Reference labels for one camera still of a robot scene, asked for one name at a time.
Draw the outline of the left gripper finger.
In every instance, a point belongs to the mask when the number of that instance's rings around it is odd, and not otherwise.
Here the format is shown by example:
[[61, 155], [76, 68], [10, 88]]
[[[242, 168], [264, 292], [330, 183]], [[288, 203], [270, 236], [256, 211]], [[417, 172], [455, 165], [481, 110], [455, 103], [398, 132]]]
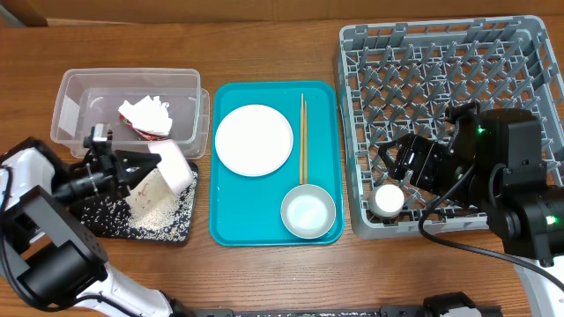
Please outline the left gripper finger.
[[155, 167], [126, 167], [117, 179], [117, 196], [126, 197], [130, 195], [130, 191], [154, 170]]
[[145, 177], [161, 161], [159, 154], [116, 150], [115, 155], [121, 169], [128, 177]]

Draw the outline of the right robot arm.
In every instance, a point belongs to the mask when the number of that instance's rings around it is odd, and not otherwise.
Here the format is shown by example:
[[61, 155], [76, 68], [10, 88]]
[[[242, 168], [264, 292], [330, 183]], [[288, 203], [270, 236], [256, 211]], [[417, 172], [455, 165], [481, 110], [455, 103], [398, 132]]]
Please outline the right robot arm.
[[[418, 229], [437, 244], [510, 262], [534, 316], [563, 314], [563, 189], [547, 182], [541, 123], [529, 110], [482, 111], [477, 101], [448, 107], [454, 125], [448, 144], [407, 134], [382, 144], [378, 155], [397, 181], [437, 197]], [[427, 217], [445, 200], [486, 213], [502, 252], [445, 240], [428, 232]]]

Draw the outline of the small white cup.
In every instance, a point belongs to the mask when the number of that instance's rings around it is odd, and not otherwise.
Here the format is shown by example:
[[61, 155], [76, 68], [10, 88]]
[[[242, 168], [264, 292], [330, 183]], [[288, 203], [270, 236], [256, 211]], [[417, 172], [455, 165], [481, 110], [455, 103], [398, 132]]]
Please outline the small white cup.
[[368, 209], [377, 217], [397, 217], [404, 206], [404, 192], [393, 184], [374, 188], [368, 197]]

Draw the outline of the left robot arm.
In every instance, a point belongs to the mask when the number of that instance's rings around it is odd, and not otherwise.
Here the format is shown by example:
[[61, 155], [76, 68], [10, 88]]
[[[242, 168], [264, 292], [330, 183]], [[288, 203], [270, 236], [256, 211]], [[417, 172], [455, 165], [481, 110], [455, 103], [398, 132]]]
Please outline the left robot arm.
[[1, 156], [1, 275], [29, 306], [45, 313], [85, 308], [106, 316], [191, 316], [165, 292], [112, 266], [99, 239], [70, 209], [98, 195], [124, 198], [153, 170], [173, 191], [189, 165], [176, 145], [149, 153], [85, 140], [82, 161], [64, 163], [32, 136]]

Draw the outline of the pink bowl with rice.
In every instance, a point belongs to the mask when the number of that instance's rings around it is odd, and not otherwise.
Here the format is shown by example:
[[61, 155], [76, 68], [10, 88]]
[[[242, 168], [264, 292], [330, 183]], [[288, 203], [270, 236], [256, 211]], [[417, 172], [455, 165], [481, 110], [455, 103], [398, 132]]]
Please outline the pink bowl with rice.
[[179, 195], [194, 180], [194, 175], [175, 141], [165, 140], [148, 144], [150, 153], [159, 154], [161, 161], [126, 198], [130, 211], [136, 217], [159, 216], [174, 213], [180, 203]]

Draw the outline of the grey metal bowl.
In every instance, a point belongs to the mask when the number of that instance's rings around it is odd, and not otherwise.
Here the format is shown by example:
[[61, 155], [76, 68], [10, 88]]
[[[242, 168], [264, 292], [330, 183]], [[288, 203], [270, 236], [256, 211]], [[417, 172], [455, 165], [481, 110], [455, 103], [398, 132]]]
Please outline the grey metal bowl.
[[337, 218], [337, 208], [325, 189], [313, 184], [301, 184], [285, 195], [280, 216], [292, 235], [313, 240], [330, 231]]

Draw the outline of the white round plate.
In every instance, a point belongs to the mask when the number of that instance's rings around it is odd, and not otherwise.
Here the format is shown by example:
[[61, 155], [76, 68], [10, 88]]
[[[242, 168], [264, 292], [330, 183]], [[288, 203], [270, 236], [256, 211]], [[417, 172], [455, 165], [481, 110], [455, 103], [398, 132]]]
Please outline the white round plate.
[[230, 171], [246, 177], [275, 172], [293, 149], [293, 129], [276, 109], [265, 105], [238, 107], [219, 123], [216, 153]]

